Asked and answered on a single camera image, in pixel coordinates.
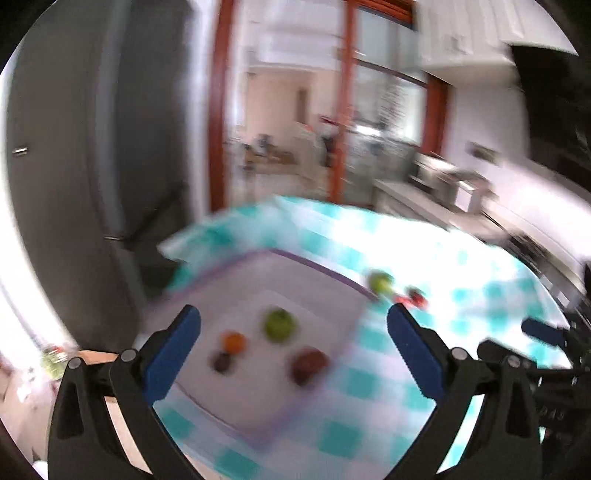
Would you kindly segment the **wall power socket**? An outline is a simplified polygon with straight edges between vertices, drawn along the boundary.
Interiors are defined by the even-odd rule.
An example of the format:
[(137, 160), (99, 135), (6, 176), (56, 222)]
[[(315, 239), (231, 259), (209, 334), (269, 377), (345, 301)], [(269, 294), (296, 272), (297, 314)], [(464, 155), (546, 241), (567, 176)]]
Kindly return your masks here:
[(499, 153), (491, 148), (481, 144), (469, 142), (467, 152), (474, 158), (497, 165), (499, 162)]

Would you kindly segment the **black range hood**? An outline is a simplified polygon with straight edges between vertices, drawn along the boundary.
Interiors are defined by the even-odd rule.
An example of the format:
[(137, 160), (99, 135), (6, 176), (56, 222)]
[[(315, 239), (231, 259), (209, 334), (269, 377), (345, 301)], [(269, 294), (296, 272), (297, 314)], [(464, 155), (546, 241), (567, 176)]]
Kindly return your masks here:
[(590, 189), (590, 65), (555, 49), (513, 44), (525, 96), (530, 158)]

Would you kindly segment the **steel rice cooker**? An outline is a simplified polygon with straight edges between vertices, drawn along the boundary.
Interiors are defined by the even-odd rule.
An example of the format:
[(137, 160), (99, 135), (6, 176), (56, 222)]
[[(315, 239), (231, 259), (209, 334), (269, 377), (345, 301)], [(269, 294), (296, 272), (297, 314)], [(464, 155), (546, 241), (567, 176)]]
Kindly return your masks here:
[(473, 170), (463, 170), (437, 156), (418, 154), (410, 180), (449, 210), (470, 215), (484, 211), (491, 182)]

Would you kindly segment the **black gas stove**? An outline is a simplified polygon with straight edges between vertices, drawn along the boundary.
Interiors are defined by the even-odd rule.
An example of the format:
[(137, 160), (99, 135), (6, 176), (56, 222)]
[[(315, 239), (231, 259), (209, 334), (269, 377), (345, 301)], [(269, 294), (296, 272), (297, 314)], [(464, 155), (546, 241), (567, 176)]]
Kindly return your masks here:
[(564, 312), (579, 311), (590, 315), (590, 299), (585, 281), (549, 250), (525, 234), (509, 235), (501, 247), (526, 265), (540, 280)]

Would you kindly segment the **teal checkered tablecloth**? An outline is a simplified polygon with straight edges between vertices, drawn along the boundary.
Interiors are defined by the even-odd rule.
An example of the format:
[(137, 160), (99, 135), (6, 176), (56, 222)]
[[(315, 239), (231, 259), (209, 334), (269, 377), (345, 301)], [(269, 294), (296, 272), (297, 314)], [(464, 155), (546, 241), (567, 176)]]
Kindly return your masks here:
[(162, 243), (162, 253), (180, 264), (168, 289), (184, 292), (208, 268), (267, 247), (351, 278), (383, 270), (393, 278), (394, 297), (363, 308), (345, 355), (263, 446), (215, 425), (179, 389), (157, 404), (181, 448), (225, 478), (381, 479), (393, 469), (435, 408), (397, 347), (407, 325), (389, 313), (410, 288), (424, 297), (411, 315), (452, 347), (474, 352), (493, 339), (541, 366), (568, 366), (559, 349), (521, 330), (527, 317), (566, 321), (515, 257), (458, 230), (353, 207), (280, 197), (217, 214)]

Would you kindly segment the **large green fruit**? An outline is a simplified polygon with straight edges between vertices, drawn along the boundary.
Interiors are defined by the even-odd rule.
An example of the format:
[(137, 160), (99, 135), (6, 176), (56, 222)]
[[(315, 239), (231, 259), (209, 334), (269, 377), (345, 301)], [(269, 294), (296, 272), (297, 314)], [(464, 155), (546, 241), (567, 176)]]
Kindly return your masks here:
[(290, 340), (297, 331), (297, 320), (287, 310), (276, 308), (266, 313), (263, 332), (266, 339), (273, 343), (284, 343)]

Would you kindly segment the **dark grey refrigerator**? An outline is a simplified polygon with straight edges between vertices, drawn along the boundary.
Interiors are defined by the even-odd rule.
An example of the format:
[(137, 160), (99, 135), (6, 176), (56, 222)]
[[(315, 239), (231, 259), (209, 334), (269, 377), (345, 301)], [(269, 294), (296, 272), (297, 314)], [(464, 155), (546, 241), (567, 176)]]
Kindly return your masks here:
[(186, 1), (57, 1), (31, 26), (8, 97), (18, 230), (82, 348), (130, 345), (175, 264), (157, 245), (191, 218)]

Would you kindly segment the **red tomato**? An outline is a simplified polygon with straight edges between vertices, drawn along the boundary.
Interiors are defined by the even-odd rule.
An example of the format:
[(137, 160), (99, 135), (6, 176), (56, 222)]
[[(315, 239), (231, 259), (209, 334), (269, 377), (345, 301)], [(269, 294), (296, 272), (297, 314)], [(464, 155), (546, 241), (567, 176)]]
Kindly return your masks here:
[(420, 310), (426, 310), (428, 307), (428, 301), (423, 295), (423, 292), (416, 288), (407, 288), (405, 293), (397, 295), (394, 298), (394, 303), (401, 303), (407, 308), (417, 308)]

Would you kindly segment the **orange persimmon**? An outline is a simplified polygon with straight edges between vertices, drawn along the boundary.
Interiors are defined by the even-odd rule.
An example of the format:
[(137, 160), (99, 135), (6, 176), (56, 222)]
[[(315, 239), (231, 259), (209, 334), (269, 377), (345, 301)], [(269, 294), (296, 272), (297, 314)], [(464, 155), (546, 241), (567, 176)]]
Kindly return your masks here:
[(238, 331), (226, 331), (221, 335), (221, 350), (231, 356), (239, 356), (245, 353), (249, 347), (249, 340)]

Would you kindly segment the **dark mangosteen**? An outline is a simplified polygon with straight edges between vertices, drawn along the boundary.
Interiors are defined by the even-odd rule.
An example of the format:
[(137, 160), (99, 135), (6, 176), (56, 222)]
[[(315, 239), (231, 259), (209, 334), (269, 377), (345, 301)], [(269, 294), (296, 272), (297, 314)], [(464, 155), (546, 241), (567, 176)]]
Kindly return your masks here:
[(211, 369), (221, 375), (231, 372), (235, 359), (228, 352), (218, 351), (211, 356)]

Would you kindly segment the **purple storage box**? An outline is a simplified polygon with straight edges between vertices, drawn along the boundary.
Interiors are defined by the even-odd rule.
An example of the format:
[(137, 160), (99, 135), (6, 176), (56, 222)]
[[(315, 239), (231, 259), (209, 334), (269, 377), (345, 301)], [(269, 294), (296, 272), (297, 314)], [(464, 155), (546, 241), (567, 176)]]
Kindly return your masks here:
[[(146, 314), (143, 331), (168, 327), (191, 305), (200, 313), (200, 335), (178, 373), (177, 388), (212, 423), (252, 443), (263, 443), (297, 417), (327, 373), (308, 385), (290, 378), (290, 363), (307, 348), (335, 365), (351, 343), (363, 313), (376, 300), (368, 288), (307, 258), (283, 250), (249, 252), (207, 272), (190, 287), (162, 299)], [(290, 312), (297, 331), (289, 341), (266, 339), (263, 322), (276, 308)], [(233, 356), (230, 373), (211, 369), (221, 335), (238, 331), (249, 340)]]

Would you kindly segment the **small green tomato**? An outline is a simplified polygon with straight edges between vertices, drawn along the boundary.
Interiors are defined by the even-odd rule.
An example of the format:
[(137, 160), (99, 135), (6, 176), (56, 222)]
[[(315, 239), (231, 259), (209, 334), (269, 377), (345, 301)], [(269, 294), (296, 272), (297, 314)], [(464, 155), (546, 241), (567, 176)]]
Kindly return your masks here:
[(368, 286), (376, 296), (391, 297), (394, 294), (394, 277), (385, 271), (372, 271), (368, 276)]

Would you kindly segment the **dark red apple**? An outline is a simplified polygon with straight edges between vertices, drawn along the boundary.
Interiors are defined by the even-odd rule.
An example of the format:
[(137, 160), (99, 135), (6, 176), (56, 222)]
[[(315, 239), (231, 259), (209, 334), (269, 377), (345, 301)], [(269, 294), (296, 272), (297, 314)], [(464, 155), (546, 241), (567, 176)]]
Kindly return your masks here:
[(290, 378), (297, 386), (305, 386), (329, 367), (329, 356), (315, 348), (304, 349), (290, 363)]

